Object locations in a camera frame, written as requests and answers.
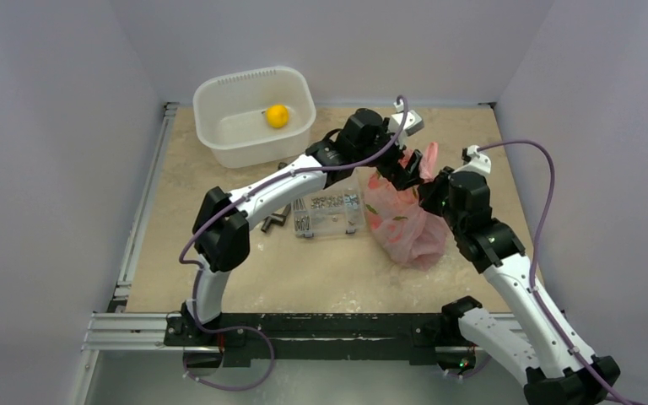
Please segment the pink plastic bag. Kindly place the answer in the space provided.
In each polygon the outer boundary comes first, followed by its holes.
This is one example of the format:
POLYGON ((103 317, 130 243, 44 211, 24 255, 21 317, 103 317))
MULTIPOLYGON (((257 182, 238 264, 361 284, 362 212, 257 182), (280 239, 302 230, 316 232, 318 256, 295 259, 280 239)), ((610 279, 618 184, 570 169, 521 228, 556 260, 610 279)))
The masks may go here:
POLYGON ((427 271, 443 257, 448 226, 419 206, 416 187, 398 191, 373 172, 364 187, 364 214, 374 239, 396 264, 427 271))

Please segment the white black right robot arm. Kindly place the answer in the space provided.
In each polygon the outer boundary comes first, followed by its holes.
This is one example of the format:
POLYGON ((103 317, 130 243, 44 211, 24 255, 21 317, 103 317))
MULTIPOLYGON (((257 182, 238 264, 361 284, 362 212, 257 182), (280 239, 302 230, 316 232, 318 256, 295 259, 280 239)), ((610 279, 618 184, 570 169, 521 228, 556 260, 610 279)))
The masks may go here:
POLYGON ((459 252, 504 299, 525 334, 504 327, 466 296, 442 307, 442 337, 484 349, 514 376, 529 404, 605 400, 620 376, 618 364, 597 355, 555 309, 515 232, 493 217, 486 178, 446 167, 417 194, 423 210, 445 220, 459 252))

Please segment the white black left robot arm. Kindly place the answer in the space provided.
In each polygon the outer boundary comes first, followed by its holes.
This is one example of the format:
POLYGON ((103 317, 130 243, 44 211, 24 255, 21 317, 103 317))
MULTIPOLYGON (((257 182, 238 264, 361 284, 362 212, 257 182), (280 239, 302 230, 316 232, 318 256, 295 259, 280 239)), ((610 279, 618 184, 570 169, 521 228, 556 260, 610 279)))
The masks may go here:
POLYGON ((400 161, 406 139, 423 126, 423 118, 405 105, 387 118, 360 108, 275 173, 233 191, 219 186, 207 191, 178 256, 179 263, 196 268, 191 295, 181 307, 183 324, 171 326, 166 336, 206 345, 229 330, 219 319, 230 273, 249 256, 251 231, 280 208, 349 178, 362 166, 376 168, 397 186, 419 184, 420 154, 405 165, 400 161))

